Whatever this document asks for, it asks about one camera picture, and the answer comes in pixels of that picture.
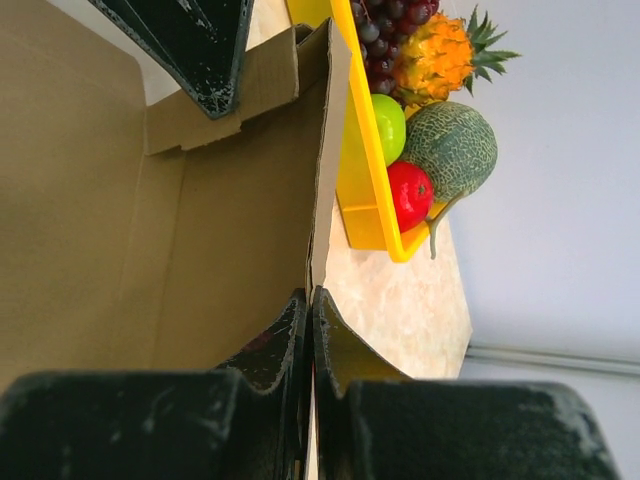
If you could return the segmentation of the brown cardboard box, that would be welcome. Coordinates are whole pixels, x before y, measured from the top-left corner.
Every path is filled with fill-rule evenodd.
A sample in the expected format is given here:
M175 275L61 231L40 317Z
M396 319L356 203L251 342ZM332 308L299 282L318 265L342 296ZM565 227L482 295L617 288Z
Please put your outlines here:
M314 293L350 51L331 18L245 50L233 112L48 1L1 5L1 397L44 371L217 367Z

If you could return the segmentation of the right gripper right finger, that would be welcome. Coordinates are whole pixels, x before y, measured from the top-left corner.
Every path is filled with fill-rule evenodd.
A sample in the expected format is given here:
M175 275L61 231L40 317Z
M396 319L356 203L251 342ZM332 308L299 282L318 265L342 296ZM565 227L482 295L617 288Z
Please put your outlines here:
M348 327L330 292L311 308L323 479L615 479L596 418L572 389L417 380Z

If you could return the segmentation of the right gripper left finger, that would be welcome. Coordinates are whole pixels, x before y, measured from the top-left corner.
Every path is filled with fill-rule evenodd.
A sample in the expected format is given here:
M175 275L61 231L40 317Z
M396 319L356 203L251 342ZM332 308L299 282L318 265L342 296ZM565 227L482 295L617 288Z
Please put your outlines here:
M217 367L44 371L1 397L5 479L301 479L307 300Z

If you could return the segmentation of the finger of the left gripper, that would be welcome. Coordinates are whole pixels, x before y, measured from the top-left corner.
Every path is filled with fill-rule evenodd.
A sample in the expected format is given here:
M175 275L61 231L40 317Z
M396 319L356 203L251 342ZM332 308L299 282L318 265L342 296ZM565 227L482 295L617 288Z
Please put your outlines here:
M93 0L211 119L234 111L254 3Z

